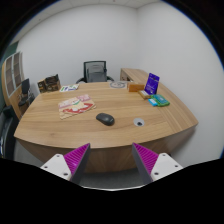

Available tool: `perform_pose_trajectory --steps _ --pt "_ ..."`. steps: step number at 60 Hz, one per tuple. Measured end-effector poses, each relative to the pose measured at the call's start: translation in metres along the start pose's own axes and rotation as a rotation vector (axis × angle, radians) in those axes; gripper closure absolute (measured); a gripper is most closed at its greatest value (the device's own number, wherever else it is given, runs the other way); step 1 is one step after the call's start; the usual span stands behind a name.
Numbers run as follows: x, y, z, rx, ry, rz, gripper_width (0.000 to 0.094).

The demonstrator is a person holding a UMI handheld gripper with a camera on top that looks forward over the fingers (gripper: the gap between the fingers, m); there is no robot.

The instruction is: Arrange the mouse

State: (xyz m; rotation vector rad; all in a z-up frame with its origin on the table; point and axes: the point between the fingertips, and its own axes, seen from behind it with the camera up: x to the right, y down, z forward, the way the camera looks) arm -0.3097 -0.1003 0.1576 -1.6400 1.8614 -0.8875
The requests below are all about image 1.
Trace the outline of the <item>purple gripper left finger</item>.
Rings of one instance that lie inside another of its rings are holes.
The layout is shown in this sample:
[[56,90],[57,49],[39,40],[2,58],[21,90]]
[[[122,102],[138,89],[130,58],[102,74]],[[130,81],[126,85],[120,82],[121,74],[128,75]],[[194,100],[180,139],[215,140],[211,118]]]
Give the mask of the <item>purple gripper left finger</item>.
[[65,180],[79,184],[87,165],[90,151],[90,144],[85,144],[65,155],[55,154],[41,168]]

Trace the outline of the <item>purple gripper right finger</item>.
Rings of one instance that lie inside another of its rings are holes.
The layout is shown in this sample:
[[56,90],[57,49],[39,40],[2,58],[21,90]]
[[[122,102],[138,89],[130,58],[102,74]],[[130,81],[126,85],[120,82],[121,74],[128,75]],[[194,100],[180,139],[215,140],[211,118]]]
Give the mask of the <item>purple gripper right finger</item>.
[[137,143],[132,144],[132,154],[145,185],[182,169],[167,153],[157,154]]

